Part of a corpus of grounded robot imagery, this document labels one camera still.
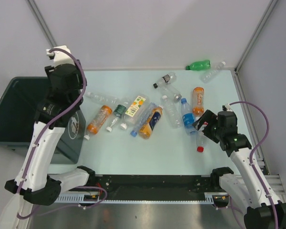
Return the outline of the clear Nongfu bottle red label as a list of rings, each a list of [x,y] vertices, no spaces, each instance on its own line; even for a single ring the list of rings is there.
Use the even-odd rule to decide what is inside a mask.
[[[202,153],[204,152],[204,143],[206,137],[204,136],[203,130],[208,125],[207,122],[204,122],[203,125],[200,127],[197,136],[196,136],[196,145],[197,145],[197,152]]]

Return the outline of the orange label bottle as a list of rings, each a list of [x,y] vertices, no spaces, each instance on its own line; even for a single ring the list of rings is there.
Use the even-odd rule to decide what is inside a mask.
[[[204,88],[196,87],[192,93],[193,113],[196,117],[201,117],[204,113]]]
[[[92,135],[97,134],[111,113],[112,109],[109,106],[103,105],[96,116],[88,124],[84,139],[89,140]]]

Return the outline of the crushed clear bottle blue cap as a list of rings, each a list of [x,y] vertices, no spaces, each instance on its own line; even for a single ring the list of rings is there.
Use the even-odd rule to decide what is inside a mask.
[[[135,124],[133,130],[130,132],[130,135],[132,137],[136,137],[137,134],[139,133],[140,129],[142,128],[142,126],[145,124],[145,122],[147,121],[147,119],[149,118],[152,110],[154,108],[157,107],[157,104],[151,102],[149,103],[149,105],[147,106],[147,108],[143,111],[143,113],[139,116],[139,119],[137,121],[137,123]]]

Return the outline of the clear bottle dark green label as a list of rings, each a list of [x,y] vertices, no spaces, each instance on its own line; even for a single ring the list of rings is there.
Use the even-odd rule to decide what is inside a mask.
[[[123,114],[128,109],[131,101],[129,98],[122,98],[121,101],[118,102],[116,108],[114,109],[112,115],[110,116],[109,123],[106,127],[107,132],[112,132],[114,127],[120,122]]]

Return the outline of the yellow tea bottle blue label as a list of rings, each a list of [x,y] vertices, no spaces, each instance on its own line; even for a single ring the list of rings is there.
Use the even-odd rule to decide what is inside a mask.
[[[163,106],[158,106],[154,108],[148,117],[147,121],[144,123],[144,125],[139,130],[139,136],[143,139],[148,139],[153,133],[153,129],[155,128],[156,124],[160,120],[160,118],[163,116]]]

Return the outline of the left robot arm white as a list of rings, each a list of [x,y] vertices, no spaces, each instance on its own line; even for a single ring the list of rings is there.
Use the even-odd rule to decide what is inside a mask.
[[[49,206],[70,189],[92,190],[96,185],[93,171],[79,166],[71,172],[48,175],[56,146],[69,120],[80,110],[87,86],[80,64],[66,45],[47,50],[53,65],[46,66],[50,82],[46,97],[39,103],[31,143],[24,163],[15,179],[8,180],[5,189],[34,205]]]

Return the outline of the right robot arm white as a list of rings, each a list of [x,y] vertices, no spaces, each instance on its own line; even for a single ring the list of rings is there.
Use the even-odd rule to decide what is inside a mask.
[[[269,185],[252,153],[252,146],[244,134],[238,133],[237,117],[232,110],[214,114],[210,110],[197,118],[193,127],[226,152],[237,167],[240,183],[228,167],[214,169],[211,188],[224,190],[240,208],[247,229],[286,229],[286,203]]]

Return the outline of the dark green plastic bin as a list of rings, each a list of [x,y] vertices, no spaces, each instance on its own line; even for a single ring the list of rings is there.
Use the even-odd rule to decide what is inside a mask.
[[[49,88],[47,77],[15,77],[0,99],[0,146],[25,157],[33,134],[38,103]],[[54,155],[53,164],[76,164],[79,160],[86,120],[81,110],[69,120]]]

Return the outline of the clear bottle blue label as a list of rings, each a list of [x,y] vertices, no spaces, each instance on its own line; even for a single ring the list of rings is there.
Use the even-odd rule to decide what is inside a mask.
[[[188,135],[194,135],[196,133],[196,129],[193,126],[195,116],[186,98],[181,99],[181,116],[186,133]]]

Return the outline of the tall clear bottle white cap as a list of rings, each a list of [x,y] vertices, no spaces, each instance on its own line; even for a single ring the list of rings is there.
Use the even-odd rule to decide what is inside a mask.
[[[166,96],[161,97],[163,108],[168,116],[168,120],[173,128],[179,128],[182,125],[181,117],[174,103]]]

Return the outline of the clear bottle silver cap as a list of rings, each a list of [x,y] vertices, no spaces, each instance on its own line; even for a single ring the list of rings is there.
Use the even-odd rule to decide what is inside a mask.
[[[182,99],[181,93],[172,85],[166,85],[160,88],[162,95],[166,95],[174,103],[179,102]]]

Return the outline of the clear bottle white cap back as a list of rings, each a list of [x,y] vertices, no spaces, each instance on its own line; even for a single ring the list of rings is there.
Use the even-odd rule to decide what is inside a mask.
[[[199,77],[200,81],[203,83],[209,83],[224,69],[225,65],[226,65],[226,62],[221,61],[214,68],[209,69],[205,73],[203,73]]]

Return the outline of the green bottle at back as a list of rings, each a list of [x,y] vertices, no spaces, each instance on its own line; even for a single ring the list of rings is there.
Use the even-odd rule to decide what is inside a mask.
[[[205,71],[210,68],[211,68],[210,60],[196,61],[185,67],[186,70],[191,70],[191,71]]]

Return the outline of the clear bottle black cap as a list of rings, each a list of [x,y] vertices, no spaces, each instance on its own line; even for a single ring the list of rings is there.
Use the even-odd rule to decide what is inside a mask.
[[[158,87],[163,87],[163,86],[167,86],[171,83],[174,83],[177,79],[177,76],[175,73],[171,72],[168,73],[166,75],[164,75],[163,77],[161,77],[156,83],[153,84],[153,87],[156,89]]]

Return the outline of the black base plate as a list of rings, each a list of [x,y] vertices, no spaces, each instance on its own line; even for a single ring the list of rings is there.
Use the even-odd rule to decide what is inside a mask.
[[[97,175],[95,183],[107,191],[107,200],[194,201],[224,193],[209,175]]]

